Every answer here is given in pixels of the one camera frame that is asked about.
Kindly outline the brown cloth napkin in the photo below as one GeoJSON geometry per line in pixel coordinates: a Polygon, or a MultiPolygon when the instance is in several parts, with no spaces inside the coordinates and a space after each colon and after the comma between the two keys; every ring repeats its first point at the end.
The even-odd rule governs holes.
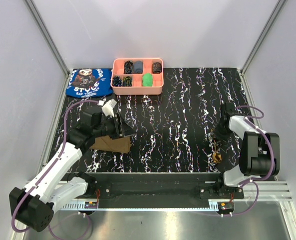
{"type": "Polygon", "coordinates": [[[127,154],[130,151],[130,146],[131,142],[129,136],[118,139],[102,136],[96,138],[95,143],[89,149],[127,154]]]}

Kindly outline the gold spoon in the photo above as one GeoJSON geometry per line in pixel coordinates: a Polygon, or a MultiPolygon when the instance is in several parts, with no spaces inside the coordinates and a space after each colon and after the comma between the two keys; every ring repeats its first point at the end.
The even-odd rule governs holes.
{"type": "Polygon", "coordinates": [[[216,149],[213,151],[212,160],[215,164],[220,164],[222,162],[222,156],[216,149]]]}

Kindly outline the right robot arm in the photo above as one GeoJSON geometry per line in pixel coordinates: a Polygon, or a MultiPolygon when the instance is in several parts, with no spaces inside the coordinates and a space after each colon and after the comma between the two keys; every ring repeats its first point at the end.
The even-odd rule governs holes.
{"type": "Polygon", "coordinates": [[[220,120],[211,132],[214,163],[222,161],[218,149],[231,135],[242,141],[239,164],[222,173],[210,191],[220,198],[232,196],[246,184],[265,181],[280,171],[279,135],[262,130],[251,121],[262,119],[265,116],[263,112],[260,116],[243,115],[239,109],[240,106],[232,103],[221,104],[220,120]]]}

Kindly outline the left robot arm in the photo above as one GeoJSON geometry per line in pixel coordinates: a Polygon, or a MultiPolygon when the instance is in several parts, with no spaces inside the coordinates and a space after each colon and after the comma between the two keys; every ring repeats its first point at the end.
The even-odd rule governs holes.
{"type": "Polygon", "coordinates": [[[15,226],[15,221],[19,221],[41,232],[50,224],[54,214],[74,198],[92,197],[96,193],[96,179],[84,172],[77,173],[63,186],[56,186],[97,138],[108,136],[115,140],[135,134],[136,131],[118,113],[108,115],[100,110],[84,112],[64,137],[60,150],[39,174],[25,187],[15,187],[10,192],[12,229],[20,232],[15,226]]]}

